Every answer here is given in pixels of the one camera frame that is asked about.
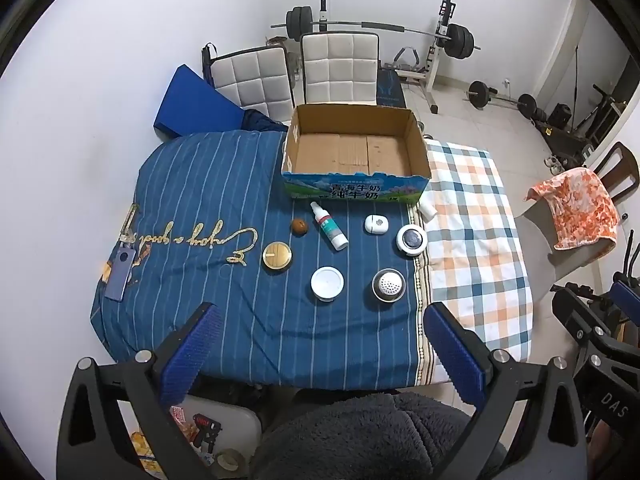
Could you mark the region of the white earbud case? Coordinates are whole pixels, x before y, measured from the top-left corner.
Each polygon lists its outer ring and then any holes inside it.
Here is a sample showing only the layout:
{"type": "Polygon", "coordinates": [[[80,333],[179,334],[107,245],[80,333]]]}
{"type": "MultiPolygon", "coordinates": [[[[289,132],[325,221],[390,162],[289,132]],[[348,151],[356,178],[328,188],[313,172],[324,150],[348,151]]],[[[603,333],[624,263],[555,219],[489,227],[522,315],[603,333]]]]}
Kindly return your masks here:
{"type": "Polygon", "coordinates": [[[389,228],[390,222],[382,214],[369,214],[363,222],[363,229],[372,235],[383,235],[389,228]]]}

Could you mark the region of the white teal spray bottle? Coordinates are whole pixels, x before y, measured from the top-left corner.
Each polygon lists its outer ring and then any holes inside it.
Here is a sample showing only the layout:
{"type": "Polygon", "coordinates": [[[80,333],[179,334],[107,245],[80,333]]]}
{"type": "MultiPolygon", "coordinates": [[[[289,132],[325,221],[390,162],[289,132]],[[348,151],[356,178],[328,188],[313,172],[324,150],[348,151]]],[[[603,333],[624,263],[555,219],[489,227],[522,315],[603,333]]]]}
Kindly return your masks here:
{"type": "Polygon", "coordinates": [[[348,246],[348,239],[343,231],[337,226],[329,211],[321,207],[316,202],[311,202],[310,206],[314,213],[314,220],[316,220],[320,230],[328,238],[333,248],[337,252],[345,249],[348,246]]]}

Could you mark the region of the brown walnut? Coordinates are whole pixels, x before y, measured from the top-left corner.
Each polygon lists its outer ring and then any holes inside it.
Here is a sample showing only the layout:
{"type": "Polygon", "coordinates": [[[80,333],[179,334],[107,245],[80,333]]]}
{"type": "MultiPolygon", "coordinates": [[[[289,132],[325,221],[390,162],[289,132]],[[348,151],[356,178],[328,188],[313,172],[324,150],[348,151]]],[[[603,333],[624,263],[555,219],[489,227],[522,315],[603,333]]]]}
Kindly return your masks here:
{"type": "Polygon", "coordinates": [[[294,218],[291,222],[291,231],[296,236],[304,236],[308,232],[308,226],[305,220],[294,218]]]}

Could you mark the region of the orange floral cloth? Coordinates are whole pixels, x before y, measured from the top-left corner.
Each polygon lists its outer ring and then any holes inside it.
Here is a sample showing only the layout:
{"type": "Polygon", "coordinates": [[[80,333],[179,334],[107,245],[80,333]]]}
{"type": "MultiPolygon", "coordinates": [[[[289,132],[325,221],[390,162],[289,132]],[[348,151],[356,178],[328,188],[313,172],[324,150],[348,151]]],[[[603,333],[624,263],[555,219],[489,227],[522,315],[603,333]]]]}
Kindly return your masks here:
{"type": "Polygon", "coordinates": [[[526,200],[544,200],[559,252],[582,247],[601,248],[594,258],[612,252],[617,244],[620,216],[600,178],[590,169],[573,168],[533,185],[526,200]]]}

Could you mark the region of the wooden chair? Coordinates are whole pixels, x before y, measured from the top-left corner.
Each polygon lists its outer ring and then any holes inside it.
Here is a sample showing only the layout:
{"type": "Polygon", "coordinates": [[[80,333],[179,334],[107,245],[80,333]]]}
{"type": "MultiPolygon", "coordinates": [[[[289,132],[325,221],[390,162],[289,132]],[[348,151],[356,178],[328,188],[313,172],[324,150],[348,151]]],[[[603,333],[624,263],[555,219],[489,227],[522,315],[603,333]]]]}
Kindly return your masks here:
{"type": "Polygon", "coordinates": [[[594,173],[601,180],[615,205],[626,200],[639,187],[639,165],[637,159],[634,157],[634,153],[620,141],[616,141],[612,145],[612,148],[601,159],[594,173]],[[615,154],[620,155],[620,160],[608,172],[604,172],[605,166],[615,154]],[[614,190],[627,179],[631,180],[631,184],[614,194],[614,190]]]}

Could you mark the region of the dark fleece clothing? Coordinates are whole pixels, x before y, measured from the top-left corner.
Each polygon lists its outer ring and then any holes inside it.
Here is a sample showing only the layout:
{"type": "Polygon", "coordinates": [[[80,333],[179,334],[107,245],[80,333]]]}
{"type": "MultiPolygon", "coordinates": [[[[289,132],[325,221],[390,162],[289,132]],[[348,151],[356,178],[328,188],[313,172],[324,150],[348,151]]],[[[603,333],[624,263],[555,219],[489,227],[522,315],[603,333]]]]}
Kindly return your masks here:
{"type": "Polygon", "coordinates": [[[262,436],[251,479],[429,479],[471,417],[412,391],[302,389],[262,436]]]}

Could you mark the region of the black exercise equipment pile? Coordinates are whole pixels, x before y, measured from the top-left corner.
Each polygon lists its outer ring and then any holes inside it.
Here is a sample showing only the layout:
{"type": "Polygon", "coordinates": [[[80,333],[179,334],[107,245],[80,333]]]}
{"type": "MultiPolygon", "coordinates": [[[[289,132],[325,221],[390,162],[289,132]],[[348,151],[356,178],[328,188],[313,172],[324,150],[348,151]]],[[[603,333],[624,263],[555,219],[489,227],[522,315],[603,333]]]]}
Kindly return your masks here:
{"type": "Polygon", "coordinates": [[[551,151],[551,155],[544,160],[544,166],[552,176],[585,165],[585,161],[603,143],[622,117],[638,84],[638,66],[630,56],[611,91],[606,91],[597,84],[592,85],[591,89],[599,99],[580,122],[575,122],[578,104],[578,48],[574,52],[574,69],[572,106],[558,103],[550,115],[537,108],[530,120],[551,151]]]}

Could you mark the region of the white round dark-centre device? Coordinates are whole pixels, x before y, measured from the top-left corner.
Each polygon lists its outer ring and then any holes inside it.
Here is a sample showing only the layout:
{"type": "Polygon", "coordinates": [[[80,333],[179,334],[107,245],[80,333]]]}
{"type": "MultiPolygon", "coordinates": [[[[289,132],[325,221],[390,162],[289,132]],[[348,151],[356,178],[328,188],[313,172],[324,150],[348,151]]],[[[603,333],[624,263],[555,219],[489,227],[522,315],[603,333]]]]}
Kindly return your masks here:
{"type": "Polygon", "coordinates": [[[406,224],[396,234],[396,245],[408,257],[420,256],[425,252],[427,246],[426,233],[417,224],[406,224]]]}

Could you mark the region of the white round lid jar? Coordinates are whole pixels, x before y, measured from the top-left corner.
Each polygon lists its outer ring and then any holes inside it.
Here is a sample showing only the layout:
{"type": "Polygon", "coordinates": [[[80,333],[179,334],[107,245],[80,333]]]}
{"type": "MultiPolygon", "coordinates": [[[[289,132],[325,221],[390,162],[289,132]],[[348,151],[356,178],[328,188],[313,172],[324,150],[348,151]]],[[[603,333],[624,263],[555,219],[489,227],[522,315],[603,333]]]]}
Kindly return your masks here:
{"type": "Polygon", "coordinates": [[[322,266],[311,275],[310,288],[318,300],[331,302],[343,291],[343,275],[333,266],[322,266]]]}

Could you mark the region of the blue striped bedsheet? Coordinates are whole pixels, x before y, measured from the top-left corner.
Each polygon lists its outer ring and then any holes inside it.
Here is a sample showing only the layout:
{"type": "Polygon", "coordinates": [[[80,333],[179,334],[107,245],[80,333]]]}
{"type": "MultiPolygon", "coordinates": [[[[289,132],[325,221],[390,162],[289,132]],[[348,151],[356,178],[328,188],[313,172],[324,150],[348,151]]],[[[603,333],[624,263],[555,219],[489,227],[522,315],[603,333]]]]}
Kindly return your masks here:
{"type": "Polygon", "coordinates": [[[272,131],[198,133],[152,153],[134,189],[134,266],[122,301],[105,298],[104,284],[96,288],[96,336],[114,360],[125,361],[157,347],[210,302],[221,323],[202,368],[207,376],[333,390],[415,386],[425,361],[416,286],[394,304],[379,302],[371,288],[381,269],[416,277],[394,237],[409,220],[406,205],[326,202],[348,239],[337,252],[308,202],[285,191],[282,142],[272,131]],[[369,214],[385,216],[390,232],[367,233],[369,214]],[[306,235],[292,233],[294,218],[306,221],[306,235]],[[282,271],[262,263],[272,242],[292,249],[282,271]],[[310,288],[322,266],[344,278],[331,302],[310,288]]]}

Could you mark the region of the gold round tin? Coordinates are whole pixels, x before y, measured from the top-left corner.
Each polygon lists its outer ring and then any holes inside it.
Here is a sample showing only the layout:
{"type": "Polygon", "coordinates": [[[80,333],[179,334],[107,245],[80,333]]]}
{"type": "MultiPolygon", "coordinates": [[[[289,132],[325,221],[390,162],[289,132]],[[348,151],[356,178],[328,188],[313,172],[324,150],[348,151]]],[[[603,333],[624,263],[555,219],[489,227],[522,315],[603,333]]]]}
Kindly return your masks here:
{"type": "Polygon", "coordinates": [[[292,249],[285,242],[269,243],[262,251],[262,263],[270,271],[282,271],[292,261],[292,249]]]}

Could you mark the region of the white weight bench rack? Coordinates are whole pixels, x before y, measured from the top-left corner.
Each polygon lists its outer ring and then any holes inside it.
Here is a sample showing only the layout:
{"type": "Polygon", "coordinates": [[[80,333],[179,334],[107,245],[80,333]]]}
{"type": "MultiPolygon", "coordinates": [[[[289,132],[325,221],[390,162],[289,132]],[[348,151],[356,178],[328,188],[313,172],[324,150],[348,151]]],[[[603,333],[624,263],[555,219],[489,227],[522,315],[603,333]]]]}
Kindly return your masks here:
{"type": "MultiPolygon", "coordinates": [[[[329,20],[328,8],[326,7],[327,1],[328,0],[319,0],[319,20],[329,20]]],[[[456,4],[452,0],[442,0],[434,32],[446,32],[445,26],[449,25],[449,22],[454,15],[455,8],[456,4]]],[[[319,32],[326,32],[327,30],[328,26],[322,26],[319,32]]],[[[427,54],[425,55],[423,62],[420,62],[420,55],[415,53],[414,57],[416,58],[416,64],[414,64],[413,68],[404,70],[399,65],[400,55],[398,55],[398,59],[393,62],[393,68],[396,70],[396,73],[398,73],[398,77],[400,79],[405,78],[406,81],[411,82],[412,84],[417,84],[421,88],[430,112],[437,115],[439,107],[433,94],[433,87],[436,80],[440,57],[445,53],[445,50],[436,44],[435,39],[431,38],[431,40],[432,42],[428,47],[427,54]]]]}

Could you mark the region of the blue folded mat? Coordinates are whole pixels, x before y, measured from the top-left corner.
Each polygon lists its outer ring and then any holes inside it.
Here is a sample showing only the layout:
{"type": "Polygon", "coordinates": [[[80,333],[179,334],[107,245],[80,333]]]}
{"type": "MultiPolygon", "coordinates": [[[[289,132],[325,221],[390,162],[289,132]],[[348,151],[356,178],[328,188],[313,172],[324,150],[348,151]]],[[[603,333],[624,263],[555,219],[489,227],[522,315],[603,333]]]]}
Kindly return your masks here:
{"type": "Polygon", "coordinates": [[[244,110],[227,99],[189,66],[172,76],[154,119],[154,128],[176,138],[202,132],[240,130],[244,110]]]}

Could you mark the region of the right white padded chair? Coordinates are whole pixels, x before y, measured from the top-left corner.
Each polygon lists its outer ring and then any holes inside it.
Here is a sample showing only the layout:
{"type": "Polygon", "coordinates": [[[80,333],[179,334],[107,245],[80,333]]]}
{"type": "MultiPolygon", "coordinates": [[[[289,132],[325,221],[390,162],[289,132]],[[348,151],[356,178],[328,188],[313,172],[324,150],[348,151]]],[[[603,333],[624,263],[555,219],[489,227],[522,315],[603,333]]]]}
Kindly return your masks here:
{"type": "Polygon", "coordinates": [[[375,105],[380,40],[373,32],[314,32],[300,38],[306,104],[375,105]]]}

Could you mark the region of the left white padded chair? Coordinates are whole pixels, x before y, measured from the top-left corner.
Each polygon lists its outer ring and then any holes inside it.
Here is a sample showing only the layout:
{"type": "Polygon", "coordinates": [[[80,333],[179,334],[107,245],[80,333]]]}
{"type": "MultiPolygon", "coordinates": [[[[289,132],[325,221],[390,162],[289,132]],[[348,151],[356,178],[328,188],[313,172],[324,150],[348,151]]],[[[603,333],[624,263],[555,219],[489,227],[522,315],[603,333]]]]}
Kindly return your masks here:
{"type": "Polygon", "coordinates": [[[218,55],[210,42],[201,52],[204,79],[242,110],[258,110],[288,125],[295,102],[282,46],[265,46],[218,55]]]}

